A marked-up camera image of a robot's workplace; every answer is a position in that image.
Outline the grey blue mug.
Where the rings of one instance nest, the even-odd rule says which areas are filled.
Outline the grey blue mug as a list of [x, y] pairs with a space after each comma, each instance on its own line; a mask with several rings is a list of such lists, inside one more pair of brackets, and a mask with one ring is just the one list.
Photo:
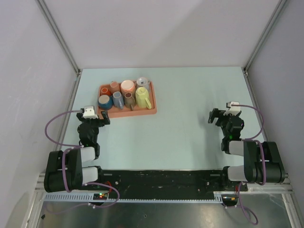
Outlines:
[[124, 108], [124, 99], [121, 92], [117, 91], [113, 93], [113, 104], [118, 109]]

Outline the brown mug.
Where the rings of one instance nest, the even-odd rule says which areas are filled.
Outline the brown mug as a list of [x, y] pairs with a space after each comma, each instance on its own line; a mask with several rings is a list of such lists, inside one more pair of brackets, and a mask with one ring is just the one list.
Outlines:
[[124, 104], [127, 108], [131, 109], [132, 111], [134, 110], [136, 106], [136, 101], [131, 92], [127, 92], [124, 95]]

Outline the yellow faceted mug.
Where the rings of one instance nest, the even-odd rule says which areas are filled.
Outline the yellow faceted mug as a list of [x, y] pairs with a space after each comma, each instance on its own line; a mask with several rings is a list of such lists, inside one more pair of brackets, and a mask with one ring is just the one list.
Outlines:
[[139, 87], [135, 92], [136, 103], [140, 108], [152, 108], [149, 92], [145, 87]]

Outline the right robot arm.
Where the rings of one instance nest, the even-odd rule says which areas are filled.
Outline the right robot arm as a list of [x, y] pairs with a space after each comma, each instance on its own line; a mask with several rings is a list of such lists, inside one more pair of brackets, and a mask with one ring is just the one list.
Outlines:
[[240, 118], [241, 112], [230, 112], [214, 108], [209, 113], [208, 123], [220, 127], [223, 133], [221, 150], [228, 155], [243, 158], [243, 165], [226, 166], [225, 175], [219, 179], [222, 189], [231, 190], [237, 181], [257, 183], [282, 183], [285, 180], [285, 169], [275, 142], [258, 142], [253, 139], [242, 139], [241, 131], [245, 123]]

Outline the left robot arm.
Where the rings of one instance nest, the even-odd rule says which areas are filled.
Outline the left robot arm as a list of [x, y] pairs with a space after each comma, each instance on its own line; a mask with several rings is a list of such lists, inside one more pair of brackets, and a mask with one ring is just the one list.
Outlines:
[[[77, 128], [79, 134], [78, 145], [64, 144], [54, 141], [48, 135], [48, 126], [55, 119], [69, 114], [76, 113], [81, 124]], [[47, 167], [44, 177], [44, 189], [46, 192], [60, 192], [80, 189], [85, 181], [85, 168], [82, 163], [93, 161], [99, 158], [100, 145], [97, 142], [99, 128], [110, 124], [107, 111], [101, 112], [102, 119], [94, 111], [89, 112], [88, 108], [81, 110], [66, 111], [53, 117], [45, 126], [45, 135], [53, 143], [66, 146], [65, 151], [53, 151], [49, 153]]]

